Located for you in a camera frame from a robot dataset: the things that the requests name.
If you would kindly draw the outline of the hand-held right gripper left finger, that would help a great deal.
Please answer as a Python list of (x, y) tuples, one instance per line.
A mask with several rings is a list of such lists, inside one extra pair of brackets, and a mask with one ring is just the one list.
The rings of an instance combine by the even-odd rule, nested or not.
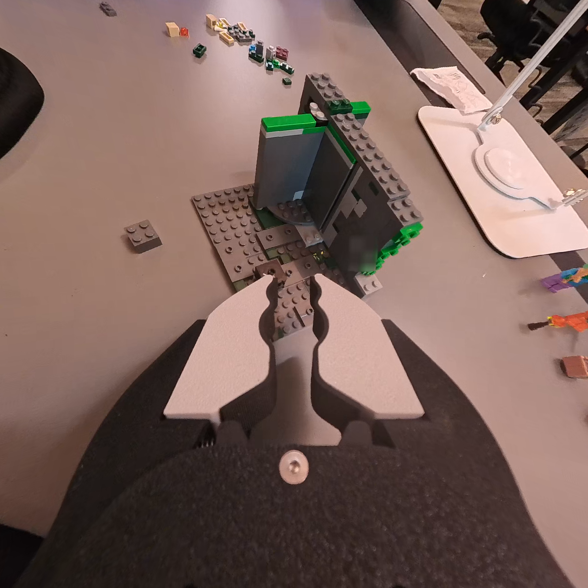
[(276, 404), (277, 280), (266, 275), (206, 320), (164, 409), (168, 419), (239, 422), (248, 434)]

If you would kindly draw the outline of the green zombie minifigure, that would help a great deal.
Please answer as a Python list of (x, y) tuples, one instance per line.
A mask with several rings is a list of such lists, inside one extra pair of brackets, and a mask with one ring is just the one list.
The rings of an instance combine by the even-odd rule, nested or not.
[(587, 264), (545, 277), (540, 283), (552, 293), (569, 288), (577, 289), (587, 283)]

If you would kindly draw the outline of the grey desk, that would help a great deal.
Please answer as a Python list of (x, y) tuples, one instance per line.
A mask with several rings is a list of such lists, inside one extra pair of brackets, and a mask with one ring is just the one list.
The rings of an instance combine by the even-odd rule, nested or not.
[[(408, 184), (424, 230), (385, 263), (369, 303), (452, 379), (501, 445), (534, 522), (587, 587), (587, 382), (559, 359), (586, 334), (525, 331), (581, 312), (472, 221), (416, 121), (424, 96), (353, 1), (1, 1), (1, 47), (45, 92), (1, 159), (1, 521), (46, 534), (98, 425), (131, 382), (231, 294), (190, 201), (254, 180), (264, 116), (296, 113), (328, 72), (371, 106), (366, 127)], [(205, 14), (289, 50), (290, 87), (227, 47)], [(167, 38), (166, 21), (189, 28)], [(191, 49), (208, 48), (204, 62)], [(149, 220), (162, 245), (131, 249)]]

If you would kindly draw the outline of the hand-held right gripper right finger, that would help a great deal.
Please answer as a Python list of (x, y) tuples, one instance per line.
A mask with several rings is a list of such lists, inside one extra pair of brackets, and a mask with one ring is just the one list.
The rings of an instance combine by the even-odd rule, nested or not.
[(327, 277), (311, 279), (311, 401), (340, 432), (353, 421), (416, 419), (424, 409), (380, 316)]

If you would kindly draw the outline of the black office chair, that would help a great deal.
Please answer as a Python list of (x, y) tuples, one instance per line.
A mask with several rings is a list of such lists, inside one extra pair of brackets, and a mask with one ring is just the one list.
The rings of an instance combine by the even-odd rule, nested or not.
[(489, 40), (496, 51), (485, 62), (496, 77), (505, 63), (523, 69), (523, 59), (531, 58), (555, 31), (545, 17), (541, 17), (535, 1), (484, 1), (481, 17), (488, 30), (477, 36)]

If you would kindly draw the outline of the grey square toy brick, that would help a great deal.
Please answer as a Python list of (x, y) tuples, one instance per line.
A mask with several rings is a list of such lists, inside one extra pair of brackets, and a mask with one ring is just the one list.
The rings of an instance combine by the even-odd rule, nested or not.
[(124, 227), (131, 249), (142, 254), (162, 245), (161, 238), (149, 220), (143, 220)]

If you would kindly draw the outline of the pile of small loose bricks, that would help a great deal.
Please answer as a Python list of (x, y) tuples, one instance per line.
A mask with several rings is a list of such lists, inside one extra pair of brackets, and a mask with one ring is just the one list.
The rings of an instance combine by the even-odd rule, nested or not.
[[(189, 39), (189, 28), (186, 26), (180, 26), (174, 21), (166, 21), (164, 27), (162, 33), (167, 38)], [(267, 45), (243, 21), (231, 22), (225, 17), (217, 17), (213, 13), (205, 14), (205, 27), (225, 46), (245, 47), (248, 61), (255, 63), (258, 67), (263, 67), (263, 70), (268, 74), (282, 75), (283, 86), (290, 87), (292, 85), (295, 68), (288, 61), (289, 50), (287, 48), (279, 45)], [(198, 42), (190, 52), (193, 61), (195, 63), (204, 62), (207, 51), (207, 46)]]

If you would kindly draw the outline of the orange minifigure with sword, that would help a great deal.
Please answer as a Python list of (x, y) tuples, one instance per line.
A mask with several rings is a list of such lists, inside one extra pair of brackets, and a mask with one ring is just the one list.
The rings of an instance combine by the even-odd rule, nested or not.
[(566, 316), (553, 315), (543, 322), (528, 323), (527, 328), (534, 331), (547, 326), (555, 328), (571, 327), (578, 333), (582, 333), (587, 330), (587, 315), (587, 311)]

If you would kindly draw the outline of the white printed paper bag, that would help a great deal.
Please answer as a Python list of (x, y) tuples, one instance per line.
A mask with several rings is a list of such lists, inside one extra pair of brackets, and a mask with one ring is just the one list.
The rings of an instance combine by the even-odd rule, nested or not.
[(487, 111), (493, 105), (457, 66), (415, 68), (410, 74), (464, 115)]

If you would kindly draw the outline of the grey green toy brick model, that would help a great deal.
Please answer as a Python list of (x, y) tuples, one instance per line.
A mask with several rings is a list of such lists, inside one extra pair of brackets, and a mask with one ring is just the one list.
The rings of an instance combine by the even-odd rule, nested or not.
[(297, 114), (261, 120), (253, 184), (192, 198), (237, 292), (277, 279), (274, 340), (311, 325), (312, 276), (366, 296), (422, 231), (407, 184), (364, 128), (370, 112), (310, 73)]

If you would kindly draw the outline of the white book stand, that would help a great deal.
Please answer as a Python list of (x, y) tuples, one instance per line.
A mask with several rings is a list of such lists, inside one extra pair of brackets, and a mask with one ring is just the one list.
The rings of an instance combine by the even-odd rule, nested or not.
[(484, 114), (424, 106), (417, 117), (481, 233), (513, 259), (587, 248), (587, 226), (516, 129), (501, 114), (516, 90), (583, 15), (580, 1)]

